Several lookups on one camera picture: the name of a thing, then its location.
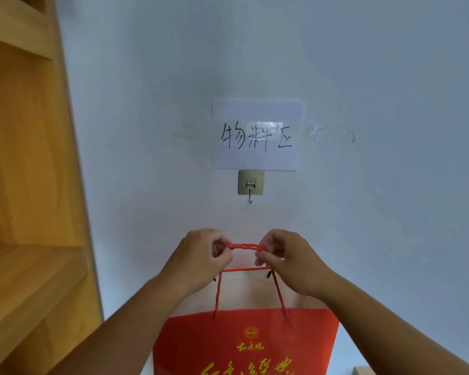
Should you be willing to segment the person's left hand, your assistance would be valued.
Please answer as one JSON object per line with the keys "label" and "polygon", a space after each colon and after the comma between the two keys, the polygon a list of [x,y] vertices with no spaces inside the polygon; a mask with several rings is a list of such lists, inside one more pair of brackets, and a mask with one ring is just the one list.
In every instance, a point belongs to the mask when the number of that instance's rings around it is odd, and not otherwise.
{"label": "person's left hand", "polygon": [[213,228],[189,231],[158,278],[181,298],[190,296],[217,277],[220,271],[214,271],[214,257],[231,243],[221,231]]}

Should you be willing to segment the person's right hand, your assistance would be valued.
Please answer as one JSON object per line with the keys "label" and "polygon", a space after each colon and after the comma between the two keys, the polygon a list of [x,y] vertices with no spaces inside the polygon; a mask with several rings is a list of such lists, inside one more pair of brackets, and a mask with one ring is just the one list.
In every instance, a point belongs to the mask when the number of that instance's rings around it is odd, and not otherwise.
{"label": "person's right hand", "polygon": [[290,289],[326,303],[337,274],[325,264],[306,239],[298,233],[283,229],[270,230],[261,240],[261,246],[279,258],[280,266],[269,266]]}

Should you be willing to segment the red and white gift bag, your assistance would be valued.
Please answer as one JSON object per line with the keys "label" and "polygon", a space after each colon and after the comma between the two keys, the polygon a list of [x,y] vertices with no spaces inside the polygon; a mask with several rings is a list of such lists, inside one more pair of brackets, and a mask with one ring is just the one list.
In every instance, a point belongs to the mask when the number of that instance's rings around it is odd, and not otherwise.
{"label": "red and white gift bag", "polygon": [[299,296],[268,266],[248,264],[256,243],[234,243],[233,262],[166,321],[154,375],[326,375],[339,321]]}

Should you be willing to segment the person's right forearm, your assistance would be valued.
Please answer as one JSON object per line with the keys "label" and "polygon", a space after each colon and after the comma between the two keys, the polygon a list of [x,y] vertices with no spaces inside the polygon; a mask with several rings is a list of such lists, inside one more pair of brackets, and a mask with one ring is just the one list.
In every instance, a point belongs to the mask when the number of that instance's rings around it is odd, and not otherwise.
{"label": "person's right forearm", "polygon": [[333,271],[311,295],[338,318],[375,375],[469,375],[469,363]]}

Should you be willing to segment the person's left forearm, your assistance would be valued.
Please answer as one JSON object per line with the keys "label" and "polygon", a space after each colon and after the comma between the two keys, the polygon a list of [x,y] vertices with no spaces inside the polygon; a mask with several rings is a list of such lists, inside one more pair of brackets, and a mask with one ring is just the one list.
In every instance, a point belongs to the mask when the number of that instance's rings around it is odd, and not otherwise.
{"label": "person's left forearm", "polygon": [[152,278],[47,375],[141,375],[167,319],[210,282]]}

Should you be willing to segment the white paper sign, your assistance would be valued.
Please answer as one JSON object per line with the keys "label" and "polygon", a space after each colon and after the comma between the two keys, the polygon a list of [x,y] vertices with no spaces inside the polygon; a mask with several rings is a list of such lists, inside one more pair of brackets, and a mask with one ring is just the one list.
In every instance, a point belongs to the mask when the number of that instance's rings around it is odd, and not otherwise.
{"label": "white paper sign", "polygon": [[213,168],[297,171],[304,111],[300,100],[213,100]]}

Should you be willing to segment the clear tape strip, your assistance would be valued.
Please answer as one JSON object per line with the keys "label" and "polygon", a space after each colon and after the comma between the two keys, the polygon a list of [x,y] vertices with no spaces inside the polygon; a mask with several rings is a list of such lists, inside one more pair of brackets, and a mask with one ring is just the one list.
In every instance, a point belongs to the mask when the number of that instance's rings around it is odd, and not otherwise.
{"label": "clear tape strip", "polygon": [[337,124],[323,125],[309,120],[305,122],[305,126],[308,136],[315,141],[336,140],[347,143],[356,141],[355,132],[346,126]]}

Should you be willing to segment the wooden shelf unit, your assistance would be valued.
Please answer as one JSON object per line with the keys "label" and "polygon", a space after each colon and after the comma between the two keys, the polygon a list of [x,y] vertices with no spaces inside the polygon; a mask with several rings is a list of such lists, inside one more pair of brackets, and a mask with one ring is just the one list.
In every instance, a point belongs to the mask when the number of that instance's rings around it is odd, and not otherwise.
{"label": "wooden shelf unit", "polygon": [[102,323],[55,0],[0,0],[0,375]]}

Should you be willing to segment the adhesive metal wall hook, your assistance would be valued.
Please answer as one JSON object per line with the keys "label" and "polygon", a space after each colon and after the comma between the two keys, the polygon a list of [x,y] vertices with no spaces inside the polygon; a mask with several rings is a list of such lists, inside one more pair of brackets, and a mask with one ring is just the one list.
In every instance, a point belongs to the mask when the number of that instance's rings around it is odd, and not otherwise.
{"label": "adhesive metal wall hook", "polygon": [[264,170],[239,170],[237,193],[248,197],[248,205],[252,205],[253,196],[263,195]]}

